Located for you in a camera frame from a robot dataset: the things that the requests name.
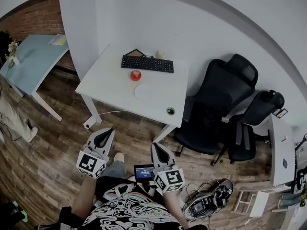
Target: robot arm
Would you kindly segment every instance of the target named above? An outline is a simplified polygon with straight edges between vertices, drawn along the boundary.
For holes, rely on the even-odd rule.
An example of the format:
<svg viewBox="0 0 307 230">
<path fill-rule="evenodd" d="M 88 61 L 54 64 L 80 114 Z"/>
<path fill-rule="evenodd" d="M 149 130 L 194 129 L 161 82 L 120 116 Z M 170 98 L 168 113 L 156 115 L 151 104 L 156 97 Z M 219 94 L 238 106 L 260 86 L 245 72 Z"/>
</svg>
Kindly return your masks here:
<svg viewBox="0 0 307 230">
<path fill-rule="evenodd" d="M 185 183 L 183 170 L 176 165 L 173 152 L 159 143 L 151 146 L 154 181 L 163 192 L 179 190 Z"/>
<path fill-rule="evenodd" d="M 79 152 L 76 167 L 88 176 L 96 179 L 105 169 L 109 161 L 115 131 L 112 128 L 103 128 L 90 135 L 84 150 Z"/>
</svg>

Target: display screen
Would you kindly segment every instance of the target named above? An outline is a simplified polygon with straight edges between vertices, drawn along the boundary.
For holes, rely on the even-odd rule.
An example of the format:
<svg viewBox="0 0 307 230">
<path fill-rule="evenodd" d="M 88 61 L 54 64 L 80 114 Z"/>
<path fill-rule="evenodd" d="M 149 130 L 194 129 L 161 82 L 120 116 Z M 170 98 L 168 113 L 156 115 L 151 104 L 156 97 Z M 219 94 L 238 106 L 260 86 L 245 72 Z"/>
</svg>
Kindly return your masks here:
<svg viewBox="0 0 307 230">
<path fill-rule="evenodd" d="M 151 172 L 153 172 L 154 168 L 135 168 L 135 177 L 137 179 L 150 179 L 152 178 Z"/>
</svg>

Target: red apple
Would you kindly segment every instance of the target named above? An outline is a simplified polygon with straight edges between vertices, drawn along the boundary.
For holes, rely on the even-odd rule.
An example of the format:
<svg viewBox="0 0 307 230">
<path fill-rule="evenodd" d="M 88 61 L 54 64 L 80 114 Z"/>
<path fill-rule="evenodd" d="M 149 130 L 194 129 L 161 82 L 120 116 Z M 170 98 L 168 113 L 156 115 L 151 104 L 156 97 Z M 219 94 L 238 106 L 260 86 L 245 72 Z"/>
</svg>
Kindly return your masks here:
<svg viewBox="0 0 307 230">
<path fill-rule="evenodd" d="M 138 70 L 133 70 L 132 72 L 131 72 L 131 75 L 130 75 L 130 77 L 131 77 L 131 79 L 133 80 L 133 81 L 138 81 L 138 80 L 140 80 L 141 79 L 141 72 L 140 71 L 138 71 Z"/>
</svg>

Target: table leg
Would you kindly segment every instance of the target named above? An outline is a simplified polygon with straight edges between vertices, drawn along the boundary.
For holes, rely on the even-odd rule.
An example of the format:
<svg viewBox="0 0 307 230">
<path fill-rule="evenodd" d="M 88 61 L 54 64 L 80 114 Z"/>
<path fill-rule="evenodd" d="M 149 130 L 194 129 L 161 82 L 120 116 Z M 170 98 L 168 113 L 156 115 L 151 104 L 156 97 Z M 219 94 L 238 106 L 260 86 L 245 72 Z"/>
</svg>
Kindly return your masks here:
<svg viewBox="0 0 307 230">
<path fill-rule="evenodd" d="M 62 117 L 57 114 L 43 99 L 39 96 L 37 92 L 32 93 L 32 97 L 43 107 L 45 108 L 52 116 L 57 120 L 62 121 Z"/>
<path fill-rule="evenodd" d="M 94 105 L 92 98 L 87 96 L 87 95 L 84 95 L 84 94 L 82 94 L 81 96 L 82 96 L 85 104 L 87 105 L 87 108 L 90 110 L 91 114 L 96 119 L 96 122 L 101 124 L 101 122 L 102 122 L 101 117 L 100 117 L 99 113 L 97 112 L 97 109 Z"/>
<path fill-rule="evenodd" d="M 6 80 L 9 85 L 16 91 L 16 93 L 21 97 L 23 98 L 24 94 L 14 85 L 12 84 L 10 81 Z"/>
<path fill-rule="evenodd" d="M 159 142 L 170 132 L 172 132 L 175 128 L 176 126 L 173 125 L 165 125 L 165 127 L 160 131 L 160 133 L 155 138 L 153 138 L 153 142 Z"/>
</svg>

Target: black and white marker cube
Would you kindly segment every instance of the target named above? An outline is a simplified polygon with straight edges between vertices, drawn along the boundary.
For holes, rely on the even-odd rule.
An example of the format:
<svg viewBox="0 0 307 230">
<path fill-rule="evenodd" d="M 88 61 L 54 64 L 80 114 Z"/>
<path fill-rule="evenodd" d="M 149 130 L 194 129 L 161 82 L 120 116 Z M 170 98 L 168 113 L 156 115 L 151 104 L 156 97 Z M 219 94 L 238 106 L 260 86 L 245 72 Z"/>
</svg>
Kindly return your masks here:
<svg viewBox="0 0 307 230">
<path fill-rule="evenodd" d="M 79 152 L 77 169 L 88 176 L 97 178 L 106 167 L 106 162 L 83 151 Z"/>
<path fill-rule="evenodd" d="M 164 193 L 178 190 L 185 183 L 182 169 L 159 171 L 156 173 L 154 181 Z"/>
</svg>

